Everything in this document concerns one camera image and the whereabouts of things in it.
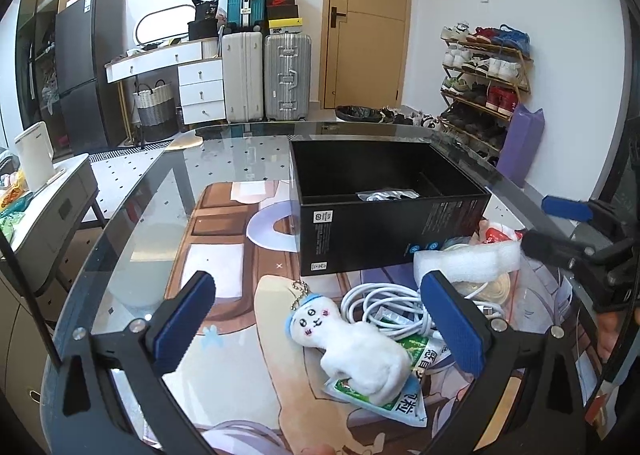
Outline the right hand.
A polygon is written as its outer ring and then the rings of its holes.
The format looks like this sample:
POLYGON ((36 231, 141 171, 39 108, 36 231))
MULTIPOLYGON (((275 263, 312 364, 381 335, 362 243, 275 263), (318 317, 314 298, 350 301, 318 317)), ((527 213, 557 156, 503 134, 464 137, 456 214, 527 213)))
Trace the right hand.
POLYGON ((625 313, 623 311, 600 313, 597 315, 597 351, 598 356, 603 361, 607 361, 611 357, 618 336, 620 336, 624 319, 625 313))

